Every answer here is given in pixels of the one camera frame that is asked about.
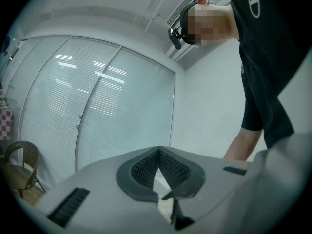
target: white logo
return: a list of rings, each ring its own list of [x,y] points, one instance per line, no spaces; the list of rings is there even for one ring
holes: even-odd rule
[[[255,18],[260,16],[260,0],[248,0],[249,8]]]

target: ear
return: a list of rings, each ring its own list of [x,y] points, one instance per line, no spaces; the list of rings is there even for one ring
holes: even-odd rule
[[[198,4],[209,4],[207,0],[198,0]]]

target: ceiling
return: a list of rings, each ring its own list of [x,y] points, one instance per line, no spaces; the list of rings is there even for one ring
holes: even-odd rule
[[[171,47],[165,23],[183,0],[32,0],[20,16],[24,34],[44,20],[69,15],[93,15],[132,23],[163,41],[164,53]]]

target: air conditioner vent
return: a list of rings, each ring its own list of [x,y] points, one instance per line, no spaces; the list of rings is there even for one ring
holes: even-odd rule
[[[176,22],[176,20],[180,17],[180,13],[183,10],[183,8],[189,3],[194,2],[194,1],[195,0],[183,0],[183,2],[169,16],[166,23],[171,27]]]

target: chair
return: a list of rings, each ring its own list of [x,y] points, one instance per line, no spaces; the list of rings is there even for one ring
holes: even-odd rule
[[[19,148],[24,148],[22,166],[9,164],[10,155]],[[23,190],[28,190],[32,188],[36,182],[39,183],[39,185],[45,192],[45,189],[38,181],[36,176],[38,162],[38,149],[34,144],[30,142],[19,141],[9,145],[5,150],[3,175],[7,179],[9,187],[18,190],[21,198],[23,198]],[[29,165],[32,168],[32,171],[25,168],[25,164]]]

